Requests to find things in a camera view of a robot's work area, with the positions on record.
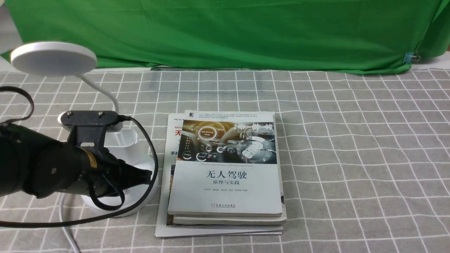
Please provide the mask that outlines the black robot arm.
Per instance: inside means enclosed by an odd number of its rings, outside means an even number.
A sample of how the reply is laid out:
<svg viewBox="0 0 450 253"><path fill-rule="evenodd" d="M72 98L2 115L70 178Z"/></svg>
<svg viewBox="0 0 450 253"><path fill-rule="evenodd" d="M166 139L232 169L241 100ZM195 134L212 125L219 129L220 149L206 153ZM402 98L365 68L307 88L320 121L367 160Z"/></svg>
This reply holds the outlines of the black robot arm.
<svg viewBox="0 0 450 253"><path fill-rule="evenodd" d="M118 196L154 181L151 171L126 164L106 148L61 142L22 125L1 126L1 196Z"/></svg>

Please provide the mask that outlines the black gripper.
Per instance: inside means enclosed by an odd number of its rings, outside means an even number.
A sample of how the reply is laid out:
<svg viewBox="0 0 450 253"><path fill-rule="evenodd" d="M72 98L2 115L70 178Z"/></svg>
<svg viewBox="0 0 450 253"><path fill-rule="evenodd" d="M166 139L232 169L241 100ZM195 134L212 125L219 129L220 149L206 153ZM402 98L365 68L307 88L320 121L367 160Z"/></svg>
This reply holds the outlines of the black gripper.
<svg viewBox="0 0 450 253"><path fill-rule="evenodd" d="M98 151L92 147L74 147L76 153L72 193L89 197L119 196L125 189L153 186L153 172L125 163L108 149Z"/></svg>

